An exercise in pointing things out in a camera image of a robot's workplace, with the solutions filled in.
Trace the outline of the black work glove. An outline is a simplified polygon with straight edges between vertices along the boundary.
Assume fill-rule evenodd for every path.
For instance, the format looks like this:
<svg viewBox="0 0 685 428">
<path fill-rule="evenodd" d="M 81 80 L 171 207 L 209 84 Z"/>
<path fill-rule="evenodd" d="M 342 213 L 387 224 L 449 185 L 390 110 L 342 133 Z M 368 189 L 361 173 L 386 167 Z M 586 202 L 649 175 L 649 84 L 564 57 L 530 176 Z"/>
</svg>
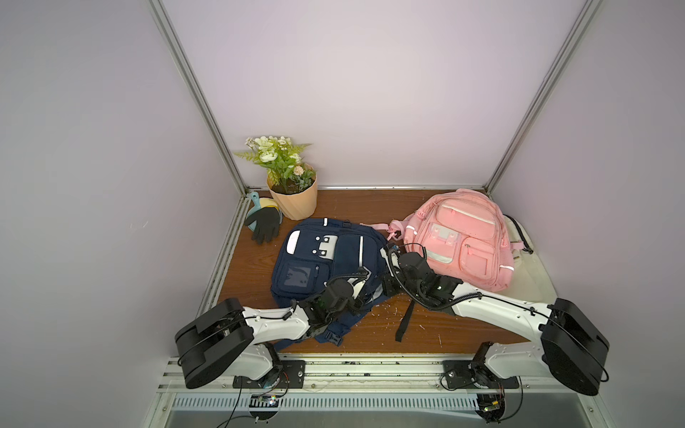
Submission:
<svg viewBox="0 0 685 428">
<path fill-rule="evenodd" d="M 252 240 L 262 245 L 278 237 L 281 226 L 281 213 L 276 207 L 266 207 L 253 212 L 244 221 L 244 226 L 252 228 Z"/>
</svg>

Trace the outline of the right corner aluminium profile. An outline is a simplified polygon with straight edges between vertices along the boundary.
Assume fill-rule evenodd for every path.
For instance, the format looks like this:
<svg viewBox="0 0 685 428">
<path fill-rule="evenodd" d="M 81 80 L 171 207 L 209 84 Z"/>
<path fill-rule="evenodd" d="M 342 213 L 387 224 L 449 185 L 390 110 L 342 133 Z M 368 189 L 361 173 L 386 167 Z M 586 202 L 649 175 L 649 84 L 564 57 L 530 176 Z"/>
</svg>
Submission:
<svg viewBox="0 0 685 428">
<path fill-rule="evenodd" d="M 499 161 L 494 173 L 492 173 L 492 176 L 490 176 L 488 181 L 483 185 L 483 190 L 488 195 L 492 195 L 499 185 L 499 182 L 501 182 L 508 166 L 513 161 L 530 130 L 533 128 L 535 121 L 542 113 L 544 106 L 558 85 L 558 82 L 561 80 L 568 64 L 570 64 L 575 52 L 582 43 L 586 32 L 590 28 L 590 25 L 592 25 L 595 16 L 603 4 L 604 2 L 601 0 L 587 0 L 583 2 L 581 11 L 575 18 L 571 30 L 569 30 L 561 48 L 558 50 L 551 66 L 546 72 L 540 87 L 537 89 L 533 100 L 529 104 L 504 155 Z"/>
</svg>

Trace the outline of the green white artificial plant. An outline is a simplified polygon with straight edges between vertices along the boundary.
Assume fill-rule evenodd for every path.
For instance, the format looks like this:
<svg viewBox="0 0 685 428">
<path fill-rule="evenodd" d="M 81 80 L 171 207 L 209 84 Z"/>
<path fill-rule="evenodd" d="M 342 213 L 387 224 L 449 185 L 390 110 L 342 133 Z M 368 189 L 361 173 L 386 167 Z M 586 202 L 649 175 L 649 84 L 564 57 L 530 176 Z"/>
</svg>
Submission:
<svg viewBox="0 0 685 428">
<path fill-rule="evenodd" d="M 269 189 L 278 194 L 299 194 L 314 185 L 315 169 L 303 160 L 308 144 L 296 144 L 291 137 L 248 137 L 238 158 L 267 171 Z"/>
</svg>

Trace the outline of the terracotta flower pot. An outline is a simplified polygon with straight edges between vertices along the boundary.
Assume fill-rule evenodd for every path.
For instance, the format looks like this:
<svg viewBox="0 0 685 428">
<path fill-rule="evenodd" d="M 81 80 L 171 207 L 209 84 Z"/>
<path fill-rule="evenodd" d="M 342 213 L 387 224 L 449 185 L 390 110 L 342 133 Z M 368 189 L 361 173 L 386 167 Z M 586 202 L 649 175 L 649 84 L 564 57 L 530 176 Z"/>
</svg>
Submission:
<svg viewBox="0 0 685 428">
<path fill-rule="evenodd" d="M 310 177 L 310 185 L 299 193 L 284 194 L 282 191 L 290 187 L 292 180 L 287 180 L 285 185 L 278 184 L 275 176 L 267 175 L 267 185 L 271 197 L 276 201 L 283 214 L 292 220 L 303 220 L 311 217 L 318 204 L 319 188 L 316 172 L 305 163 L 303 165 L 304 176 Z"/>
</svg>

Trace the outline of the yellow sponge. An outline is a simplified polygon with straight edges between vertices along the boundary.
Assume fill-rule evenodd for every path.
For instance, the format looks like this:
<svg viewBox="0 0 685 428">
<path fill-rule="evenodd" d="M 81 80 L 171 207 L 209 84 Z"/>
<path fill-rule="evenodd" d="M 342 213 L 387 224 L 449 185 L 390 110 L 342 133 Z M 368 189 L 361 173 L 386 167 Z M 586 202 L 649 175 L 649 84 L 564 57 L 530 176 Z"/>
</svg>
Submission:
<svg viewBox="0 0 685 428">
<path fill-rule="evenodd" d="M 260 208 L 265 209 L 265 208 L 275 208 L 279 209 L 278 204 L 276 203 L 275 200 L 271 198 L 260 198 Z"/>
</svg>

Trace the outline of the corner aluminium profile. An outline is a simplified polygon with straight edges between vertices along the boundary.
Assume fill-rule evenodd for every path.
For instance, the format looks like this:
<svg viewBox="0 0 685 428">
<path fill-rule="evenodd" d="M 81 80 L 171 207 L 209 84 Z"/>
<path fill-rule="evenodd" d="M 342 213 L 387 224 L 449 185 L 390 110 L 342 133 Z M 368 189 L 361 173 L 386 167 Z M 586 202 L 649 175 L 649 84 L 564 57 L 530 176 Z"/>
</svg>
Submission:
<svg viewBox="0 0 685 428">
<path fill-rule="evenodd" d="M 575 52 L 582 43 L 586 32 L 590 28 L 590 25 L 592 25 L 595 16 L 603 4 L 604 2 L 601 0 L 587 0 L 583 2 L 581 11 L 575 18 L 571 30 L 569 30 L 561 48 L 558 50 L 551 66 L 546 72 L 540 87 L 537 89 L 533 100 L 529 104 L 504 155 L 499 161 L 494 173 L 492 173 L 492 176 L 490 176 L 488 181 L 483 185 L 483 190 L 488 195 L 492 195 L 499 185 L 499 182 L 501 182 L 508 166 L 513 161 L 530 130 L 533 128 L 535 121 L 542 113 L 544 106 L 558 85 L 558 82 L 561 80 L 568 64 L 570 64 Z"/>
<path fill-rule="evenodd" d="M 235 159 L 228 148 L 223 133 L 220 130 L 219 124 L 212 112 L 212 108 L 207 101 L 207 98 L 203 92 L 201 84 L 194 73 L 191 62 L 187 57 L 187 53 L 182 46 L 181 40 L 176 32 L 173 22 L 171 21 L 171 16 L 167 11 L 166 6 L 161 0 L 149 0 L 147 1 L 155 24 L 164 39 L 171 57 L 175 62 L 178 72 L 182 80 L 184 80 L 191 97 L 196 104 L 198 111 L 205 123 L 206 127 L 210 132 L 212 140 L 219 150 L 221 159 L 223 160 L 225 166 L 228 169 L 230 178 L 234 183 L 234 187 L 237 189 L 239 194 L 246 196 L 249 193 L 249 187 L 244 183 L 243 177 L 235 164 Z"/>
</svg>

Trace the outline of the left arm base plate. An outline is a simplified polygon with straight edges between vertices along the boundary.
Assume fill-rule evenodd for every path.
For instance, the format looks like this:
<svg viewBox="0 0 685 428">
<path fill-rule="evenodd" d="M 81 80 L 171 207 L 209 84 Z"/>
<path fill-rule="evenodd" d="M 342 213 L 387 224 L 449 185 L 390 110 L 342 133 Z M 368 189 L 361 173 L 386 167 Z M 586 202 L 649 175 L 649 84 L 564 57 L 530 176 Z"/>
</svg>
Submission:
<svg viewBox="0 0 685 428">
<path fill-rule="evenodd" d="M 244 376 L 236 376 L 232 387 L 239 389 L 267 391 L 272 389 L 302 389 L 306 373 L 304 360 L 283 360 L 277 362 L 265 376 L 252 380 Z"/>
</svg>

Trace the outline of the aluminium mounting rail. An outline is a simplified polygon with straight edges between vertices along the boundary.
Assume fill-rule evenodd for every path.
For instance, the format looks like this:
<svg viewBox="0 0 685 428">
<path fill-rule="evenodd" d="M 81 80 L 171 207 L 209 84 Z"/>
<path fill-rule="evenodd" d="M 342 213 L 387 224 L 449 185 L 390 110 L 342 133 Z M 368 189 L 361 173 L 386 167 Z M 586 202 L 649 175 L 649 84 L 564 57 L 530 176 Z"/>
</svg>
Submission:
<svg viewBox="0 0 685 428">
<path fill-rule="evenodd" d="M 305 362 L 303 388 L 296 392 L 445 392 L 442 362 L 470 361 L 469 354 L 304 353 L 283 354 L 283 362 Z M 552 377 L 519 374 L 524 390 L 571 392 Z M 233 376 L 221 376 L 202 388 L 188 390 L 175 358 L 168 361 L 155 392 L 233 392 Z"/>
</svg>

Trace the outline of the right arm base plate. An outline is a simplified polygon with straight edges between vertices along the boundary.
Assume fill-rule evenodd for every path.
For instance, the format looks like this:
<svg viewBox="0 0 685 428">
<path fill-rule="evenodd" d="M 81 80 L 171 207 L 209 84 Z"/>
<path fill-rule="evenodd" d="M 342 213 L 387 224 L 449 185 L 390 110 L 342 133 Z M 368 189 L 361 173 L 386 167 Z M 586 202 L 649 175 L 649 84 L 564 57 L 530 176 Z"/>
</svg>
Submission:
<svg viewBox="0 0 685 428">
<path fill-rule="evenodd" d="M 515 390 L 520 383 L 515 376 L 500 378 L 481 363 L 470 360 L 444 360 L 442 386 L 448 390 L 499 389 Z"/>
</svg>

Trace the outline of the navy blue backpack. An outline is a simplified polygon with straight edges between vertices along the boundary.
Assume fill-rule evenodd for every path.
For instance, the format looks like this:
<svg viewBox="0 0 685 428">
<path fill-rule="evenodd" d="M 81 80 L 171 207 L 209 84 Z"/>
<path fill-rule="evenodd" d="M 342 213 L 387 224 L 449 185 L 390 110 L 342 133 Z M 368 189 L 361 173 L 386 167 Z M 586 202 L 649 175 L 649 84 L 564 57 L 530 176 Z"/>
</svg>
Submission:
<svg viewBox="0 0 685 428">
<path fill-rule="evenodd" d="M 342 344 L 353 326 L 372 308 L 387 301 L 390 273 L 385 237 L 370 226 L 339 219 L 306 219 L 288 234 L 273 269 L 270 291 L 278 307 L 322 292 L 343 276 L 361 290 L 319 335 L 317 342 Z"/>
</svg>

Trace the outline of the left corner aluminium profile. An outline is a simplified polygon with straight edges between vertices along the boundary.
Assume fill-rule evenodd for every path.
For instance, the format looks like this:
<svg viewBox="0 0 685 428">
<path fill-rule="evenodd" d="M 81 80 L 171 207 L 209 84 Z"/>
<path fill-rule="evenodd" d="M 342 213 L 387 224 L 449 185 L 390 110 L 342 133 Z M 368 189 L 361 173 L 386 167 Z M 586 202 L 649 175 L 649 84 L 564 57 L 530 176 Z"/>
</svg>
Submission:
<svg viewBox="0 0 685 428">
<path fill-rule="evenodd" d="M 198 111 L 205 123 L 206 127 L 210 132 L 212 140 L 219 150 L 221 159 L 223 160 L 225 166 L 228 169 L 230 178 L 234 183 L 234 187 L 237 189 L 239 194 L 246 196 L 249 193 L 249 187 L 244 183 L 243 177 L 235 164 L 235 159 L 228 148 L 223 133 L 220 130 L 219 124 L 212 112 L 212 108 L 207 101 L 207 98 L 203 92 L 201 84 L 194 73 L 191 62 L 187 57 L 187 53 L 182 46 L 181 40 L 176 32 L 173 22 L 171 21 L 171 16 L 167 11 L 166 6 L 161 0 L 149 0 L 147 1 L 155 24 L 164 39 L 171 57 L 175 62 L 178 72 L 182 80 L 184 80 L 191 97 L 196 104 Z"/>
</svg>

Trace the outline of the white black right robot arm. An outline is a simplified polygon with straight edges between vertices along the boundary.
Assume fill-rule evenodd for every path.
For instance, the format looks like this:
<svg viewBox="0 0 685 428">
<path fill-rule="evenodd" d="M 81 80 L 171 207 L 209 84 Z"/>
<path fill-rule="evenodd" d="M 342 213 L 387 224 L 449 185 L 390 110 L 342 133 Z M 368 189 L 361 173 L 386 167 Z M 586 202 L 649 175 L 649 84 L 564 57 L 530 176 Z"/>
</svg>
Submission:
<svg viewBox="0 0 685 428">
<path fill-rule="evenodd" d="M 608 339 L 572 301 L 522 301 L 438 275 L 418 244 L 412 251 L 392 245 L 381 256 L 394 287 L 418 306 L 480 320 L 522 337 L 521 343 L 481 344 L 469 364 L 476 384 L 540 376 L 553 378 L 573 392 L 596 396 L 608 381 Z"/>
</svg>

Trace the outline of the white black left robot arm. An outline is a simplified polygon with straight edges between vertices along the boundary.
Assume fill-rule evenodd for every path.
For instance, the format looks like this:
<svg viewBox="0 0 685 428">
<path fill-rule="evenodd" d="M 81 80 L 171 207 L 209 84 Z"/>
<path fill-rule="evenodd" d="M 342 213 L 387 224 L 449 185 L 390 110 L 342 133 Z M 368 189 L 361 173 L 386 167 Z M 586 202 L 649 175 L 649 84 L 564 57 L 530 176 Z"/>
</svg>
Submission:
<svg viewBox="0 0 685 428">
<path fill-rule="evenodd" d="M 324 335 L 339 317 L 365 302 L 362 290 L 370 278 L 364 267 L 335 276 L 321 292 L 287 308 L 259 310 L 236 298 L 217 304 L 175 335 L 185 386 L 198 389 L 224 374 L 275 383 L 283 370 L 275 343 Z"/>
</svg>

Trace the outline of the pink backpack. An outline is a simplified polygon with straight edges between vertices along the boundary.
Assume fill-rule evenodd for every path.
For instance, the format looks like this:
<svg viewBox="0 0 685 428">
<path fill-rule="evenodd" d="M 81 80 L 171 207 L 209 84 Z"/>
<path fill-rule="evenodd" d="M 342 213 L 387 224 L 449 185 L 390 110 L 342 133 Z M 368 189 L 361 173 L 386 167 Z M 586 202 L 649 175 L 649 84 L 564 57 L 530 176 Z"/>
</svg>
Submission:
<svg viewBox="0 0 685 428">
<path fill-rule="evenodd" d="M 372 224 L 406 251 L 426 255 L 438 275 L 453 276 L 488 292 L 502 292 L 515 273 L 505 216 L 486 195 L 470 189 L 437 194 L 406 219 Z"/>
</svg>

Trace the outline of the cream canvas backpack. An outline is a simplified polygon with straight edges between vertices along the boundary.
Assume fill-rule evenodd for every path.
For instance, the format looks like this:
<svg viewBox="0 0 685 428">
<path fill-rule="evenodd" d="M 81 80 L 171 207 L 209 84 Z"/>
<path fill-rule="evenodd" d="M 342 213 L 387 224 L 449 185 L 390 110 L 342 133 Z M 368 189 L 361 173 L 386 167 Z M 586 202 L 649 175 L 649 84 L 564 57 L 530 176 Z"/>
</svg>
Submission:
<svg viewBox="0 0 685 428">
<path fill-rule="evenodd" d="M 506 226 L 509 237 L 514 240 L 514 267 L 509 287 L 503 292 L 486 292 L 465 282 L 453 294 L 462 296 L 463 301 L 438 312 L 483 321 L 541 348 L 542 330 L 551 316 L 548 307 L 558 296 L 524 228 L 511 216 L 506 217 Z"/>
</svg>

